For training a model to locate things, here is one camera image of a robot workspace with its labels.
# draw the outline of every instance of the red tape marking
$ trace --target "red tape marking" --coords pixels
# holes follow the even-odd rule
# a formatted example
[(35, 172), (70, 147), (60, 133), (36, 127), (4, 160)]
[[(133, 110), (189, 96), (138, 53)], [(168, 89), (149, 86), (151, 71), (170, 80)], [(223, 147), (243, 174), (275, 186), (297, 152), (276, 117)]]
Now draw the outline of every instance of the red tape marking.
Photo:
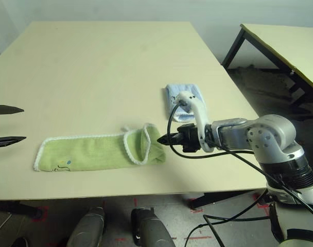
[(193, 213), (193, 214), (195, 214), (195, 213), (202, 213), (202, 212), (203, 212), (203, 209), (199, 209), (199, 210), (193, 210), (193, 209), (191, 209), (190, 211), (191, 211), (191, 213)]
[[(258, 197), (257, 194), (253, 194), (254, 201), (257, 200), (257, 197)], [(257, 207), (258, 208), (264, 208), (264, 207), (269, 207), (269, 205), (268, 204), (260, 205), (260, 203), (257, 203)]]
[(127, 241), (126, 238), (116, 238), (115, 241)]
[(265, 207), (264, 207), (263, 209), (264, 209), (264, 211), (265, 211), (266, 216), (270, 216), (268, 209), (265, 208)]
[(189, 239), (206, 239), (206, 238), (212, 238), (211, 236), (202, 236), (202, 237), (190, 237)]
[(44, 222), (48, 217), (48, 206), (40, 206), (37, 207), (38, 209), (42, 210), (42, 216), (39, 219), (32, 219), (32, 222)]
[[(258, 197), (257, 194), (253, 194), (254, 201), (256, 201), (257, 197)], [(257, 203), (257, 207), (264, 209), (266, 216), (270, 216), (268, 211), (269, 204), (260, 205), (259, 203)]]

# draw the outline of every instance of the light blue towel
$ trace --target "light blue towel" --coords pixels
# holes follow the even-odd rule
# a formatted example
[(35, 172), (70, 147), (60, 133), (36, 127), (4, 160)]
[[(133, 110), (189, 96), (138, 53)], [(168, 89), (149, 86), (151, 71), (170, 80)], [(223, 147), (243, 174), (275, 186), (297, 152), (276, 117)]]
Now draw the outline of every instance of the light blue towel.
[[(169, 107), (169, 115), (176, 105), (175, 103), (176, 96), (181, 91), (191, 92), (205, 104), (202, 94), (200, 92), (200, 89), (197, 85), (195, 84), (168, 84), (166, 87), (166, 92), (167, 92), (167, 100), (168, 100), (168, 107)], [(175, 112), (175, 115), (173, 116), (173, 118), (177, 122), (189, 122), (194, 119), (194, 115), (192, 112), (187, 113), (181, 107), (179, 107), (177, 111)]]

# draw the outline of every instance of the white wall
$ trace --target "white wall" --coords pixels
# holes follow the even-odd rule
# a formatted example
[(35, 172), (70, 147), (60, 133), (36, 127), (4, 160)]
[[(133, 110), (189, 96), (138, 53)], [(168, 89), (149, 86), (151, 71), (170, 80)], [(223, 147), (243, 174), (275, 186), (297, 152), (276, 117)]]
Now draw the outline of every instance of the white wall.
[[(31, 21), (190, 21), (219, 61), (240, 23), (313, 27), (313, 0), (0, 0), (0, 52)], [(270, 62), (244, 44), (233, 66)]]

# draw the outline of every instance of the black cable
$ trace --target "black cable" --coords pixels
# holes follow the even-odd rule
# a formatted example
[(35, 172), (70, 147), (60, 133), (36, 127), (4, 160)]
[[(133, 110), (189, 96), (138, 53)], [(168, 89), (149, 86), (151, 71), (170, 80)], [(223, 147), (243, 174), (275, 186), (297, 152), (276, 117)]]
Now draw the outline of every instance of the black cable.
[[(219, 217), (219, 216), (211, 216), (211, 215), (207, 215), (209, 219), (214, 219), (214, 220), (228, 220), (229, 218), (224, 218), (224, 217)], [(269, 216), (262, 216), (262, 217), (254, 217), (254, 218), (243, 218), (243, 219), (233, 219), (231, 221), (238, 221), (238, 222), (247, 222), (247, 221), (257, 221), (257, 220), (269, 220), (270, 217)]]
[(186, 238), (184, 247), (186, 247), (187, 242), (188, 242), (188, 240), (189, 240), (191, 234), (192, 234), (196, 229), (202, 228), (202, 227), (207, 226), (207, 225), (208, 225), (208, 224), (200, 224), (200, 225), (194, 227), (194, 228), (189, 232), (189, 234), (187, 235), (187, 238)]
[(249, 165), (250, 167), (254, 168), (256, 171), (260, 172), (261, 174), (263, 174), (264, 176), (266, 176), (267, 178), (271, 179), (273, 182), (277, 183), (278, 186), (280, 186), (284, 191), (286, 191), (288, 194), (290, 194), (292, 197), (294, 197), (297, 201), (299, 201), (307, 210), (309, 210), (312, 214), (313, 214), (313, 208), (310, 207), (306, 202), (304, 202), (301, 198), (299, 198), (297, 195), (295, 195), (290, 189), (288, 189), (283, 182), (279, 182), (277, 179), (275, 179), (273, 176), (267, 174), (266, 172), (264, 172), (262, 169), (258, 168), (257, 166), (255, 166), (253, 163), (249, 162), (248, 160), (246, 160), (245, 158), (237, 155), (236, 153), (230, 151), (229, 149), (225, 148), (225, 147), (221, 147), (215, 144), (216, 147), (223, 149), (225, 152), (228, 152), (229, 154), (235, 156), (236, 158), (238, 158), (239, 160), (245, 162), (247, 165)]
[[(251, 204), (249, 205), (248, 207), (246, 207), (244, 210), (242, 210), (241, 212), (237, 213), (235, 216), (232, 216), (228, 219), (224, 219), (223, 221), (218, 221), (218, 222), (213, 222), (212, 225), (219, 225), (219, 224), (224, 224), (224, 223), (227, 223), (229, 221), (254, 221), (254, 220), (262, 220), (261, 218), (263, 217), (259, 217), (259, 218), (246, 218), (246, 219), (236, 219), (237, 217), (243, 215), (245, 212), (247, 212), (249, 209), (251, 209), (253, 206), (255, 206), (267, 193), (267, 189), (264, 190), (264, 192)], [(193, 228), (190, 233), (188, 234), (187, 238), (186, 238), (186, 242), (185, 242), (185, 245), (184, 247), (186, 247), (187, 245), (187, 242), (188, 242), (188, 239), (189, 237), (191, 236), (191, 234), (196, 230), (196, 229), (199, 229), (199, 228), (202, 228), (204, 226), (207, 226), (208, 224), (200, 224), (198, 226), (196, 226), (195, 228)]]
[[(212, 217), (215, 217), (215, 218), (217, 218), (217, 219), (224, 219), (224, 220), (227, 219), (227, 218), (216, 217), (216, 216), (212, 216)], [(268, 219), (270, 219), (270, 217), (264, 216), (264, 217), (255, 217), (255, 218), (233, 219), (232, 221), (239, 221), (239, 222), (244, 221), (244, 222), (246, 222), (246, 221), (257, 221), (257, 220), (268, 220)], [(192, 235), (192, 233), (193, 233), (196, 229), (199, 229), (199, 228), (202, 228), (202, 227), (205, 227), (205, 226), (208, 226), (208, 224), (200, 224), (200, 225), (194, 227), (194, 228), (189, 232), (189, 234), (187, 235), (187, 238), (186, 238), (184, 247), (187, 246), (188, 240), (189, 240), (190, 236)]]
[[(171, 127), (171, 121), (173, 119), (173, 116), (175, 114), (175, 111), (177, 110), (177, 108), (181, 105), (181, 103), (177, 103), (175, 105), (175, 107), (173, 108), (171, 114), (170, 114), (170, 118), (168, 120), (168, 126), (167, 126), (167, 137), (168, 137), (168, 141), (169, 141), (169, 145), (170, 148), (172, 149), (172, 151), (181, 156), (181, 157), (189, 157), (192, 158), (192, 156), (186, 156), (186, 155), (182, 155), (179, 152), (176, 151), (176, 149), (172, 146), (171, 143), (171, 138), (170, 138), (170, 127)], [(270, 180), (272, 180), (273, 182), (275, 182), (279, 187), (281, 187), (284, 191), (286, 191), (289, 195), (291, 195), (293, 198), (295, 198), (297, 201), (299, 201), (307, 210), (309, 210), (312, 214), (313, 214), (313, 208), (310, 207), (306, 202), (304, 202), (301, 198), (299, 198), (297, 195), (295, 195), (287, 186), (285, 186), (283, 184), (283, 182), (279, 182), (277, 179), (275, 179), (273, 176), (267, 174), (266, 172), (264, 172), (263, 170), (261, 170), (260, 168), (258, 168), (257, 166), (255, 166), (253, 163), (251, 163), (250, 161), (246, 160), (245, 158), (241, 157), (240, 155), (237, 155), (237, 151), (231, 151), (226, 147), (223, 146), (219, 146), (215, 143), (212, 143), (215, 147), (222, 149), (225, 151), (225, 153), (221, 153), (222, 155), (228, 153), (231, 154), (233, 156), (235, 156), (236, 158), (238, 158), (239, 160), (245, 162), (247, 165), (249, 165), (250, 167), (252, 167), (253, 169), (255, 169), (256, 171), (260, 172), (261, 174), (263, 174), (264, 176), (266, 176), (267, 178), (269, 178)], [(207, 157), (214, 157), (212, 155), (216, 155), (216, 154), (211, 154), (211, 155), (204, 155), (204, 156), (196, 156), (196, 158), (207, 158)]]
[(247, 212), (248, 210), (250, 210), (253, 206), (255, 206), (266, 194), (267, 194), (268, 190), (265, 189), (264, 192), (252, 203), (250, 204), (248, 207), (246, 207), (244, 210), (242, 210), (241, 212), (237, 213), (235, 216), (232, 216), (231, 218), (227, 219), (227, 220), (223, 220), (223, 221), (218, 221), (218, 222), (214, 222), (213, 225), (218, 225), (218, 224), (224, 224), (227, 223), (229, 221), (232, 221), (236, 218), (238, 218), (239, 216), (243, 215), (245, 212)]
[[(172, 149), (172, 151), (177, 154), (180, 157), (183, 158), (211, 158), (211, 157), (217, 157), (217, 156), (222, 156), (222, 155), (227, 155), (229, 153), (227, 152), (222, 152), (222, 153), (214, 153), (214, 154), (208, 154), (208, 155), (202, 155), (202, 156), (188, 156), (188, 155), (184, 155), (179, 153), (172, 145), (171, 143), (171, 136), (170, 136), (170, 127), (171, 127), (171, 121), (173, 119), (173, 116), (177, 110), (177, 108), (180, 106), (180, 104), (176, 104), (175, 107), (173, 108), (169, 120), (168, 120), (168, 125), (167, 125), (167, 137), (168, 137), (168, 142), (169, 142), (169, 146)], [(239, 151), (234, 151), (235, 153), (248, 153), (248, 154), (254, 154), (254, 152), (252, 151), (246, 151), (246, 150), (239, 150)]]
[(211, 224), (211, 222), (209, 221), (209, 219), (207, 218), (207, 215), (203, 215), (204, 220), (207, 222), (209, 228), (212, 230), (218, 244), (220, 247), (225, 247), (223, 241), (220, 239), (218, 233), (216, 232), (215, 228), (213, 227), (213, 224)]

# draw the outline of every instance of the table surface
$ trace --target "table surface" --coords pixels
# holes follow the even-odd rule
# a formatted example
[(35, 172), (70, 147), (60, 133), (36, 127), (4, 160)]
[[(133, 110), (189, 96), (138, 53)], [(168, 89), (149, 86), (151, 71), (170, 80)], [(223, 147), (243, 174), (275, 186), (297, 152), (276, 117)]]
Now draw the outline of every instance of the table surface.
[[(210, 121), (257, 115), (190, 23), (34, 22), (0, 56), (0, 200), (76, 198), (262, 188), (262, 175), (225, 155), (176, 156), (154, 166), (36, 172), (48, 137), (120, 133), (155, 124), (166, 133), (169, 83), (196, 83)], [(174, 123), (173, 129), (180, 124)], [(253, 155), (244, 155), (257, 164)]]
[(313, 28), (241, 24), (313, 87)]

